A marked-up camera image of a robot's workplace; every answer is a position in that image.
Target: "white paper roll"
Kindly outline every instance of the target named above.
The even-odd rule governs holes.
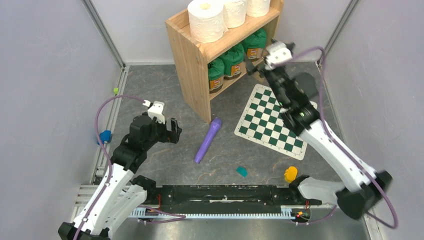
[[[245,23],[246,0],[224,1],[224,23],[227,28],[237,28]]]
[[[215,42],[228,30],[224,23],[224,2],[221,0],[193,0],[187,9],[191,37],[196,41]]]
[[[246,14],[251,17],[262,17],[270,10],[271,0],[247,0]]]

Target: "blue object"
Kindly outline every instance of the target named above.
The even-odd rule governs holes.
[[[218,130],[221,128],[221,125],[223,124],[223,121],[219,118],[215,118],[211,123],[209,127],[209,131],[207,132],[206,136],[204,137],[203,143],[201,144],[199,150],[196,153],[196,156],[194,157],[194,162],[199,164],[200,161],[203,159],[203,156],[208,151],[209,145],[211,145],[212,139],[214,139],[215,134],[217,134]]]
[[[100,133],[100,140],[105,143],[110,143],[112,141],[112,132],[110,130],[105,130],[102,133]]]
[[[246,170],[246,168],[242,166],[237,167],[235,171],[239,173],[240,175],[242,175],[243,177],[246,177],[248,175],[248,171]]]

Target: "purple microphone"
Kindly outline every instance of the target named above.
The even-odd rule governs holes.
[[[197,151],[197,154],[194,157],[195,163],[199,164],[200,161],[203,159],[203,156],[205,156],[206,151],[208,151],[209,145],[211,145],[212,139],[214,139],[215,134],[217,134],[222,124],[223,124],[223,121],[221,121],[221,119],[219,118],[215,118],[210,123],[209,131],[207,132],[207,135],[204,137],[203,143],[201,144],[199,151]]]

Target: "wooden shelf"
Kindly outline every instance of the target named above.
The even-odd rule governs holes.
[[[199,42],[199,47],[203,49],[204,55],[208,63],[228,51],[232,46],[240,43],[243,39],[247,38],[256,30],[262,28],[265,24],[271,22],[273,19],[280,15],[280,11],[275,8],[270,8],[265,16],[252,17],[246,16],[243,25],[236,28],[229,28],[223,37],[217,41],[210,43]],[[190,24],[181,29],[187,36],[192,36],[190,32]]]
[[[184,9],[166,20],[166,31],[175,61],[176,71],[185,102],[207,123],[212,120],[211,100],[225,91],[246,74],[245,66],[239,77],[224,80],[218,92],[209,94],[208,63],[219,57],[234,45],[253,34],[260,28],[266,31],[266,44],[274,37],[283,0],[270,0],[269,11],[260,17],[246,16],[243,25],[230,28],[223,37],[215,42],[201,43],[192,38],[189,24],[189,12]]]

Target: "green square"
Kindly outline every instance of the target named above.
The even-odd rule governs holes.
[[[303,143],[301,140],[299,140],[299,139],[294,140],[294,145],[295,145],[296,147],[301,148],[303,144],[304,144],[304,143]]]
[[[285,141],[287,141],[287,136],[280,134],[279,137],[278,137],[278,140],[285,142]]]
[[[261,119],[259,121],[259,126],[266,127],[267,126],[267,123],[268,123],[267,121]]]
[[[255,133],[254,133],[254,135],[253,135],[253,137],[254,137],[255,139],[259,139],[259,140],[261,140],[261,138],[262,138],[262,133],[260,133],[260,132],[255,132]]]
[[[269,108],[265,108],[265,110],[263,111],[264,114],[268,114],[270,115],[273,111]]]
[[[249,114],[246,114],[246,116],[244,117],[244,120],[247,120],[249,122],[251,122],[252,119],[253,119],[253,116],[252,115],[249,115]]]
[[[277,118],[275,116],[270,116],[268,122],[275,124],[277,122]]]
[[[287,151],[291,152],[293,150],[293,145],[286,143],[284,145],[284,150],[287,150]]]
[[[263,131],[263,134],[267,135],[267,136],[271,136],[271,134],[273,133],[273,131],[271,129],[265,128],[265,131]]]
[[[274,125],[274,131],[276,131],[278,133],[281,133],[281,130],[283,130],[283,127],[282,126]]]
[[[267,105],[267,102],[266,102],[266,101],[264,101],[264,100],[261,100],[261,101],[259,102],[259,106],[265,107],[266,105]]]
[[[272,94],[273,92],[271,92],[270,90],[265,90],[264,92],[263,92],[263,95],[266,95],[266,96],[271,96],[271,94]]]
[[[248,133],[248,128],[245,127],[245,126],[241,126],[240,127],[240,130],[238,130],[238,132],[239,133],[242,133],[242,134],[247,134]]]
[[[289,135],[290,137],[292,137],[292,138],[295,138],[295,137],[296,137],[296,134],[295,134],[294,132],[292,132],[292,131],[289,131],[289,132],[288,132],[288,135]]]
[[[254,116],[255,117],[257,117],[257,118],[261,118],[262,117],[262,112],[260,112],[260,111],[256,111],[255,113],[254,113]]]
[[[258,128],[257,124],[255,124],[253,122],[250,123],[249,129],[256,130],[257,128]]]
[[[258,108],[258,105],[252,103],[252,104],[250,104],[250,108],[256,110]]]
[[[260,94],[259,92],[257,92],[257,93],[254,95],[254,97],[255,97],[255,98],[257,98],[257,99],[261,99],[261,98],[262,98],[262,94]]]
[[[278,140],[273,138],[273,137],[270,137],[269,141],[268,141],[269,144],[274,145],[274,146],[277,145],[277,142],[278,142]]]

